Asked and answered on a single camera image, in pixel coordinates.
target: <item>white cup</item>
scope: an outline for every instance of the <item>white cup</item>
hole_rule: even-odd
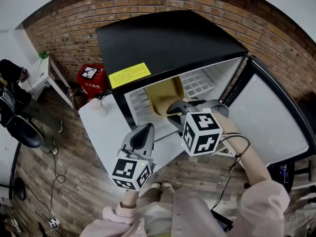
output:
[[[95,112],[95,114],[99,117],[105,117],[108,112],[104,105],[102,104],[102,99],[93,98],[91,101],[91,109]]]

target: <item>open fridge door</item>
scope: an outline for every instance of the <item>open fridge door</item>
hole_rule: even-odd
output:
[[[256,57],[248,59],[224,104],[266,166],[316,152],[315,136],[304,115]]]

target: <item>red box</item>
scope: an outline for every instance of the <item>red box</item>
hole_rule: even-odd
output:
[[[84,64],[77,74],[77,81],[87,92],[89,98],[109,89],[108,80],[103,66]]]

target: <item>brick wall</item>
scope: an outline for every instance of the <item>brick wall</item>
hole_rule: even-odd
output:
[[[260,57],[293,98],[316,92],[316,45],[264,0],[53,0],[24,21],[38,52],[50,51],[65,78],[102,64],[95,29],[147,13],[189,9]]]

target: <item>black fridge top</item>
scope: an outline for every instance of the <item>black fridge top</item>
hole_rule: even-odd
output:
[[[96,33],[107,76],[141,63],[151,73],[118,87],[124,91],[248,52],[220,27],[190,10],[133,17],[98,28]]]

